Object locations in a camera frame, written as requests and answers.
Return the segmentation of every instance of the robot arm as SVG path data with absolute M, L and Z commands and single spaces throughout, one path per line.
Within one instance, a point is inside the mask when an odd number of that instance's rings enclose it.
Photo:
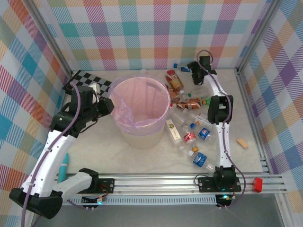
M 216 71 L 211 69 L 210 56 L 200 56 L 199 62 L 191 62 L 187 67 L 192 70 L 194 84 L 202 85 L 205 83 L 212 96 L 207 118 L 213 124 L 213 129 L 217 136 L 216 147 L 219 167 L 215 167 L 213 177 L 200 179 L 203 186 L 199 188 L 199 191 L 229 192 L 234 190 L 240 192 L 241 186 L 239 178 L 236 176 L 235 166 L 231 160 L 229 144 L 229 122 L 232 119 L 233 97 L 227 95 L 219 84 Z
M 216 80 L 218 80 L 217 75 L 213 75 L 213 77 Z M 219 100 L 219 101 L 220 101 L 220 97 L 221 97 L 221 99 L 226 99 L 225 96 L 222 96 L 222 94 L 220 93 L 220 91 L 219 91 L 217 85 L 215 84 L 214 80 L 209 75 L 206 75 L 204 77 L 204 83 L 205 83 L 206 87 L 208 88 L 209 94 L 211 96 L 217 96 L 218 97 L 217 100 Z M 219 86 L 220 90 L 224 92 L 221 85 L 218 84 L 218 86 Z M 213 112 L 212 108 L 215 108 L 215 107 L 213 105 L 210 105 L 211 112 Z M 230 144 L 229 144 L 229 124 L 225 124 L 225 130 L 223 132 L 223 130 L 222 130 L 223 122 L 213 122 L 213 123 L 214 123 L 213 129 L 214 129 L 214 132 L 215 132 L 216 137 L 217 137 L 216 147 L 217 147 L 217 160 L 219 162 L 219 166 L 231 167 L 232 164 L 231 164 L 230 160 L 226 157 L 226 154 L 224 153 L 225 149 L 224 149 L 224 144 L 223 144 L 223 139 L 224 139 L 227 154 L 229 156 L 231 156 Z
M 80 113 L 75 123 L 56 141 L 52 149 L 48 150 L 50 144 L 67 128 L 75 116 L 78 99 L 76 92 L 73 91 L 71 102 L 53 117 L 45 148 L 32 173 L 21 188 L 13 188 L 9 194 L 14 202 L 23 207 L 26 194 L 30 191 L 26 209 L 48 219 L 53 218 L 59 212 L 62 203 L 73 195 L 85 189 L 95 190 L 97 187 L 98 173 L 85 168 L 68 180 L 53 185 L 60 164 L 80 132 L 86 127 L 86 123 L 97 121 L 98 118 L 111 113 L 114 108 L 108 98 L 100 98 L 93 103 L 94 91 L 91 87 L 79 86 L 78 90 L 80 93 Z M 34 183 L 31 183 L 32 176 L 37 170 Z

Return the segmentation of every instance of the wooden block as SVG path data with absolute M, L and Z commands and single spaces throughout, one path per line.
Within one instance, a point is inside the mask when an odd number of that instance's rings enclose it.
M 240 146 L 241 146 L 243 149 L 248 148 L 248 143 L 247 143 L 244 139 L 242 139 L 242 138 L 237 138 L 236 141 L 237 141 L 237 143 L 240 144 Z

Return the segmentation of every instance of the cable tie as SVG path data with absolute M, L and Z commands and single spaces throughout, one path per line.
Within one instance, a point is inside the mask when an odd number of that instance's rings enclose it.
M 34 183 L 27 182 L 27 186 L 34 186 L 34 185 L 35 185 Z

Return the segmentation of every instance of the pink trash bag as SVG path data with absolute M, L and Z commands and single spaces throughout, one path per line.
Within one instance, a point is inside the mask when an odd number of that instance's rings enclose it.
M 115 106 L 112 116 L 122 132 L 146 136 L 163 130 L 170 96 L 157 79 L 146 73 L 118 78 L 109 97 Z

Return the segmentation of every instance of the blue bottle label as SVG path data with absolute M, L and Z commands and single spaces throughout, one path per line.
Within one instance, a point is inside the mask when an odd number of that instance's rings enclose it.
M 207 130 L 206 128 L 203 128 L 203 129 L 200 131 L 200 133 L 199 133 L 198 136 L 199 136 L 201 139 L 205 140 L 209 133 L 210 133 L 209 130 Z
M 198 152 L 198 154 L 195 157 L 193 163 L 195 163 L 199 167 L 202 167 L 204 162 L 206 161 L 206 159 L 207 159 L 207 157 L 204 154 Z
M 187 67 L 181 67 L 181 72 L 190 72 L 190 69 Z

